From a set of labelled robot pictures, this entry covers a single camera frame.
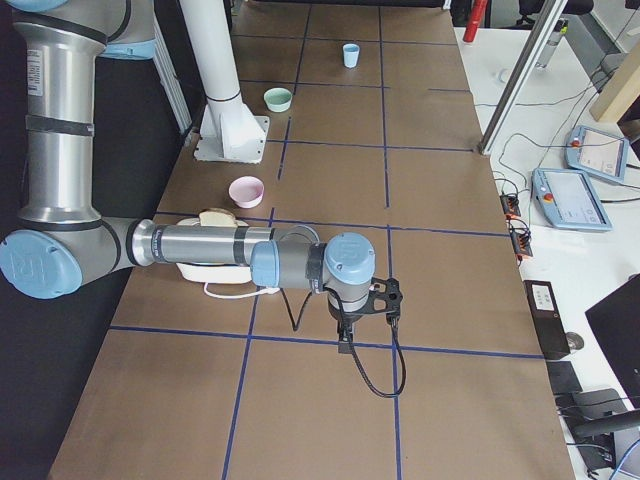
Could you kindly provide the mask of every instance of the blue cable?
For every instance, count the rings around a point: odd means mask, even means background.
[[[615,477],[618,474],[618,472],[622,468],[622,464],[629,457],[629,455],[631,455],[631,453],[635,450],[635,448],[638,445],[640,445],[640,438],[638,440],[636,440],[635,442],[633,442],[633,444],[629,448],[627,448],[627,451],[624,452],[624,455],[622,455],[622,458],[620,459],[620,463],[618,463],[618,466],[616,467],[616,469],[613,471],[613,473],[609,477],[609,480],[613,480],[613,477]]]

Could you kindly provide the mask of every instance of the dark background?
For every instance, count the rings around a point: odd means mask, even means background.
[[[177,2],[155,8],[178,76],[200,85]],[[27,189],[25,49],[0,2],[0,239],[20,228]],[[202,95],[183,90],[193,113]],[[182,145],[153,61],[96,61],[95,125],[94,206],[105,216],[152,216]],[[46,478],[129,273],[47,301],[0,275],[0,480]]]

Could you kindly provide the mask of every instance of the printed label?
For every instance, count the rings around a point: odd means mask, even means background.
[[[533,299],[538,310],[554,311],[549,287],[546,285],[531,285],[531,291],[533,291]]]
[[[27,50],[27,93],[42,96],[42,50]]]

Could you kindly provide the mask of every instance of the white desk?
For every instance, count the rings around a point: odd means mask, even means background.
[[[476,112],[484,131],[494,108],[482,104],[498,103],[508,79],[504,70],[515,65],[528,32],[479,30],[474,43],[470,45],[462,42],[463,33],[464,29],[456,29]],[[517,103],[552,103],[572,97],[588,85],[589,75],[583,70],[569,44],[563,41],[547,69],[536,70],[531,74]],[[532,170],[539,166],[543,157],[543,167],[565,168],[564,151],[560,148],[549,149],[545,156],[545,149],[538,148],[521,137],[512,138],[506,149],[505,144],[512,134],[522,133],[541,145],[561,145],[582,107],[586,102],[593,101],[594,93],[593,88],[587,90],[553,142],[552,138],[569,116],[578,98],[553,106],[514,107],[493,147],[493,169],[505,174],[506,178],[515,182],[522,190],[525,188],[524,179],[498,163],[503,151],[503,163],[522,173],[527,178],[527,187],[530,187]],[[578,123],[620,134],[615,124],[597,123],[589,114],[588,108]],[[638,164],[633,153],[631,157],[629,163]],[[502,183],[497,182],[498,189]],[[628,169],[625,183],[640,185],[640,171]],[[638,191],[614,187],[597,180],[593,180],[593,184],[601,199],[640,196]],[[513,190],[507,184],[505,191]],[[614,226],[613,231],[606,233],[551,228],[538,205],[534,204],[529,208],[528,192],[520,195],[520,208],[523,218],[531,227],[534,254],[532,259],[523,261],[521,276],[523,280],[550,281],[565,331],[576,332],[585,340],[585,348],[566,359],[571,360],[585,391],[613,387],[625,396],[589,328],[584,312],[625,283],[630,275],[640,272],[640,203],[606,204],[605,209]],[[576,478],[586,479],[584,463],[576,450],[575,447],[569,447]]]

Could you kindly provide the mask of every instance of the red tube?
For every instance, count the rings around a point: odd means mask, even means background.
[[[480,20],[482,20],[484,11],[487,8],[487,2],[488,0],[476,0],[473,4],[473,10],[471,10],[471,15],[469,16],[467,29],[464,31],[464,37],[462,37],[462,40],[465,43],[472,43],[474,38],[476,38],[476,32],[480,26]]]

